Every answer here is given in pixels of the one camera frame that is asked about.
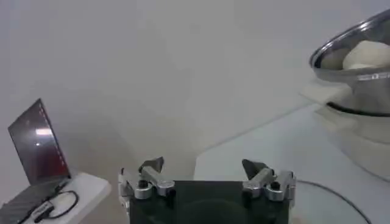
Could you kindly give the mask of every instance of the stainless steel bowl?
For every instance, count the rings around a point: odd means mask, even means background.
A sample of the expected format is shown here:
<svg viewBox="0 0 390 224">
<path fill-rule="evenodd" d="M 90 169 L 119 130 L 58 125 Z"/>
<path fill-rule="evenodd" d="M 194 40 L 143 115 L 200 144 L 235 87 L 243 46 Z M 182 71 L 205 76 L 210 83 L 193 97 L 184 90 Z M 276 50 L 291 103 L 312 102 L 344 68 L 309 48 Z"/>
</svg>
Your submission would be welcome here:
<svg viewBox="0 0 390 224">
<path fill-rule="evenodd" d="M 346 83 L 352 88 L 353 96 L 347 103 L 348 107 L 373 113 L 390 113 L 390 66 L 342 69 L 344 57 L 363 40 L 390 45 L 390 10 L 326 42 L 312 54 L 310 66 L 319 79 Z"/>
</svg>

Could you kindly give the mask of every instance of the white dough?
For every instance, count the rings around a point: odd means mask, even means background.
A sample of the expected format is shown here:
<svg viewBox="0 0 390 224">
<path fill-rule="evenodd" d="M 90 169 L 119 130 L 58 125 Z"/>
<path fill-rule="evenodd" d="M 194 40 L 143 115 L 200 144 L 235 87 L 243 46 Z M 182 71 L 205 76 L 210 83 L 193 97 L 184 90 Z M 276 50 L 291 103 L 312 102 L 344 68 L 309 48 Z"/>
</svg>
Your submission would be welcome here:
<svg viewBox="0 0 390 224">
<path fill-rule="evenodd" d="M 362 41 L 356 45 L 342 62 L 343 69 L 390 66 L 390 46 L 374 41 Z"/>
</svg>

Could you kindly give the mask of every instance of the white surface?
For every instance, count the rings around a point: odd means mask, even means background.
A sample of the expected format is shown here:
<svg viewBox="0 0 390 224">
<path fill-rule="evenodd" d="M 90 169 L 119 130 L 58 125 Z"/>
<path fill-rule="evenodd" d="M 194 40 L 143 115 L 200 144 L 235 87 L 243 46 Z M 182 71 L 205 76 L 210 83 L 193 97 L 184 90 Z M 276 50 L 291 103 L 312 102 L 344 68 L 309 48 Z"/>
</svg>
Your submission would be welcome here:
<svg viewBox="0 0 390 224">
<path fill-rule="evenodd" d="M 76 191 L 79 194 L 79 202 L 67 215 L 55 220 L 43 220 L 41 224 L 76 224 L 87 216 L 111 191 L 108 181 L 87 173 L 78 173 L 62 191 Z M 52 200 L 55 210 L 52 216 L 65 211 L 74 202 L 73 195 L 59 195 Z M 25 224 L 33 224 L 33 220 L 27 220 Z"/>
<path fill-rule="evenodd" d="M 331 187 L 356 203 L 373 223 L 387 224 L 390 183 L 363 171 L 330 144 L 313 118 L 317 108 L 305 107 L 204 152 L 197 158 L 194 179 L 245 180 L 241 160 L 262 161 Z"/>
<path fill-rule="evenodd" d="M 114 184 L 121 166 L 164 156 L 185 178 L 210 145 L 303 105 L 315 48 L 389 6 L 0 0 L 0 202 L 28 184 L 6 128 L 36 98 L 73 168 Z M 115 196 L 105 208 L 121 212 Z"/>
</svg>

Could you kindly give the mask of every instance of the screw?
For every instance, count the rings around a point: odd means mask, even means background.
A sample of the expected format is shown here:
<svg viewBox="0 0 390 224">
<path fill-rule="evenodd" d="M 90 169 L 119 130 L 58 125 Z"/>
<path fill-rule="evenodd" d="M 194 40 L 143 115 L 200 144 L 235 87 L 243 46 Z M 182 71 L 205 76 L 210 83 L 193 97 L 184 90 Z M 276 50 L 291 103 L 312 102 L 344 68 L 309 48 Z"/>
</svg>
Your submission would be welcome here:
<svg viewBox="0 0 390 224">
<path fill-rule="evenodd" d="M 280 184 L 278 182 L 272 182 L 271 183 L 271 189 L 274 191 L 279 191 L 280 190 Z"/>
</svg>

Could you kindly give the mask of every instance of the laptop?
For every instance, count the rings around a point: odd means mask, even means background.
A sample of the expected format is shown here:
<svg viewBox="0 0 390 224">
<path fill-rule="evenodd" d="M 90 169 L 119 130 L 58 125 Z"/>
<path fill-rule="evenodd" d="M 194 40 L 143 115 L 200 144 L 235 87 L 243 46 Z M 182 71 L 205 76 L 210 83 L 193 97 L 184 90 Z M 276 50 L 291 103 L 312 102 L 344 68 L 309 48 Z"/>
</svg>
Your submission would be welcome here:
<svg viewBox="0 0 390 224">
<path fill-rule="evenodd" d="M 38 99 L 8 128 L 30 186 L 0 209 L 0 223 L 22 223 L 55 196 L 71 175 L 42 100 Z"/>
</svg>

